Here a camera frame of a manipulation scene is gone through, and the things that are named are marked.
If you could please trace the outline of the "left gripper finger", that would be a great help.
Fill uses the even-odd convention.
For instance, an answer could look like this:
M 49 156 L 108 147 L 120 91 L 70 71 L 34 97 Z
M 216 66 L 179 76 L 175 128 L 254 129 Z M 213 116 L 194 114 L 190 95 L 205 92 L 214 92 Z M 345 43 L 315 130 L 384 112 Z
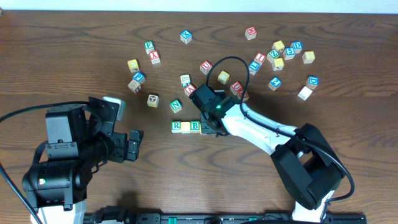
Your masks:
M 126 159 L 129 161 L 136 161 L 139 157 L 139 148 L 144 137 L 144 132 L 141 130 L 130 130 L 129 142 Z
M 118 117 L 120 105 L 106 100 L 89 97 L 89 102 L 83 109 L 90 113 L 88 133 L 95 136 L 98 133 L 111 137 Z

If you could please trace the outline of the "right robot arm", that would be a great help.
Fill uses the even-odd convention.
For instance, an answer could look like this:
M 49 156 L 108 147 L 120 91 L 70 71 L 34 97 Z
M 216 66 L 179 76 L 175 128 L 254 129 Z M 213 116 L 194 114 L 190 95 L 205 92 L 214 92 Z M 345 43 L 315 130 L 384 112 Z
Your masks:
M 270 155 L 295 200 L 294 221 L 321 223 L 341 180 L 348 175 L 318 128 L 275 122 L 233 96 L 202 85 L 189 95 L 203 122 L 220 136 L 241 137 Z

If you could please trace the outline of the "green R block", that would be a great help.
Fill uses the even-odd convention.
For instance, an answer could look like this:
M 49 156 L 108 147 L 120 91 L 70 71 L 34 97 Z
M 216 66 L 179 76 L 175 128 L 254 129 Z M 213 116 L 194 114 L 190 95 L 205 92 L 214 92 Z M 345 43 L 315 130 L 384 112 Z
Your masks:
M 171 122 L 171 132 L 172 133 L 181 133 L 181 122 L 180 121 L 172 121 Z

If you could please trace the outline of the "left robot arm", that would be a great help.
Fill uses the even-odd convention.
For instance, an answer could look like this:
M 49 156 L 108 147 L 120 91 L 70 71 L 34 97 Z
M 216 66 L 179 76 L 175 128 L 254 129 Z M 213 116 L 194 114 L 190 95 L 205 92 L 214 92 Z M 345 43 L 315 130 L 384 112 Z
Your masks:
M 107 162 L 136 161 L 143 132 L 114 132 L 125 102 L 105 96 L 50 106 L 47 141 L 40 144 L 22 180 L 33 217 L 41 223 L 83 223 L 87 186 Z

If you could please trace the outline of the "green B block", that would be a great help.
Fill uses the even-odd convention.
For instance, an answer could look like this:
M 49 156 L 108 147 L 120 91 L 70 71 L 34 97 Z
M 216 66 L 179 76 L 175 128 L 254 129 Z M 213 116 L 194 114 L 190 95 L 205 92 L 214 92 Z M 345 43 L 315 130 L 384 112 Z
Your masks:
M 190 122 L 190 132 L 191 133 L 199 133 L 201 131 L 201 122 L 200 121 L 191 121 Z

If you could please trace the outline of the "yellow O block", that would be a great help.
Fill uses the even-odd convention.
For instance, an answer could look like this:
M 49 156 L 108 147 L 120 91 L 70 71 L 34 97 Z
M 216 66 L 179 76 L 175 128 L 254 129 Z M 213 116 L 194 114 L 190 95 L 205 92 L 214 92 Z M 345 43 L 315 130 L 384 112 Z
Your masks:
M 180 130 L 181 130 L 181 133 L 183 133 L 183 134 L 191 133 L 190 122 L 189 121 L 181 122 Z

